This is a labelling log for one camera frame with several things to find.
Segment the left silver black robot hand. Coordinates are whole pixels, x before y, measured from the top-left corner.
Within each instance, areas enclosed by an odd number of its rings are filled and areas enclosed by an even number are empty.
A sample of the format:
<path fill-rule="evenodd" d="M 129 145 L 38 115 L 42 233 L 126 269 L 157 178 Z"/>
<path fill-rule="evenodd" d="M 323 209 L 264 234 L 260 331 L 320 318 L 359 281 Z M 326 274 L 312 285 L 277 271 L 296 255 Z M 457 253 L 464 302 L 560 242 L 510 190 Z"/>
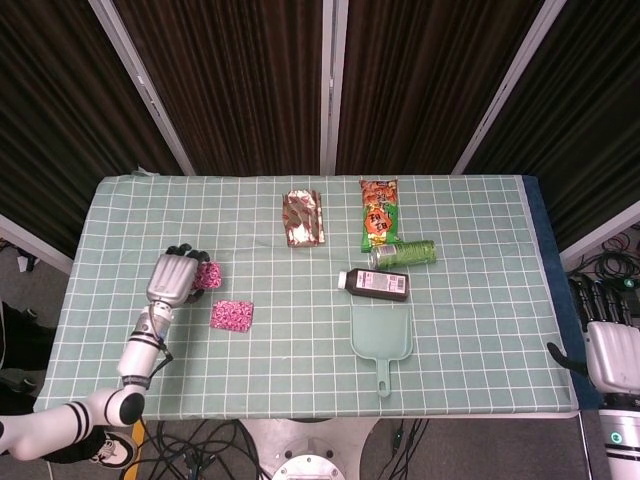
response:
<path fill-rule="evenodd" d="M 170 308 L 197 302 L 203 288 L 194 287 L 199 267 L 207 263 L 206 251 L 193 249 L 189 244 L 170 246 L 157 260 L 147 285 L 150 303 L 160 302 Z"/>

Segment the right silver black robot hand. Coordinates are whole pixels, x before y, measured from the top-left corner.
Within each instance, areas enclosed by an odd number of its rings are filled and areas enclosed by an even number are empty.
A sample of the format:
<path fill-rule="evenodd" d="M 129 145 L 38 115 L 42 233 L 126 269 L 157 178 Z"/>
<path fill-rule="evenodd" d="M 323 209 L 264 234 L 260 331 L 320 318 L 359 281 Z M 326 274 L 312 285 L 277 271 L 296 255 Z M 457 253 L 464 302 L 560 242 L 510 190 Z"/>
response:
<path fill-rule="evenodd" d="M 639 327 L 627 300 L 616 288 L 585 275 L 569 288 L 578 314 L 586 359 L 572 360 L 549 342 L 547 350 L 563 368 L 588 379 L 603 395 L 639 394 Z"/>

